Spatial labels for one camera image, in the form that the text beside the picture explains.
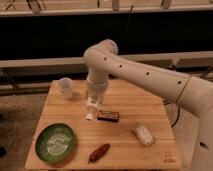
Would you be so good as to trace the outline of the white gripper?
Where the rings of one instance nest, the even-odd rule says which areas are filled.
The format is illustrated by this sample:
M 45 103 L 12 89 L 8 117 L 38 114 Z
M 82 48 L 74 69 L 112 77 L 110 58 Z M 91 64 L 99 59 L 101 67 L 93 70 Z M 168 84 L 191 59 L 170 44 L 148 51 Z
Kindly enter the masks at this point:
M 108 81 L 98 82 L 90 76 L 86 78 L 87 96 L 94 100 L 102 100 L 104 93 L 108 87 Z

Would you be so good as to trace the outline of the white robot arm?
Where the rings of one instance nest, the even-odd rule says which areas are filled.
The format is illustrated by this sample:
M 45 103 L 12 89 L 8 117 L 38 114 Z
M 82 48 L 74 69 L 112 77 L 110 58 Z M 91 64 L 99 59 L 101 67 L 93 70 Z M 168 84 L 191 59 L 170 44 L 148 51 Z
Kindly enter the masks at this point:
M 99 98 L 108 86 L 109 75 L 124 79 L 199 118 L 191 171 L 213 171 L 213 82 L 118 56 L 110 39 L 89 47 L 83 55 L 89 72 L 89 96 Z

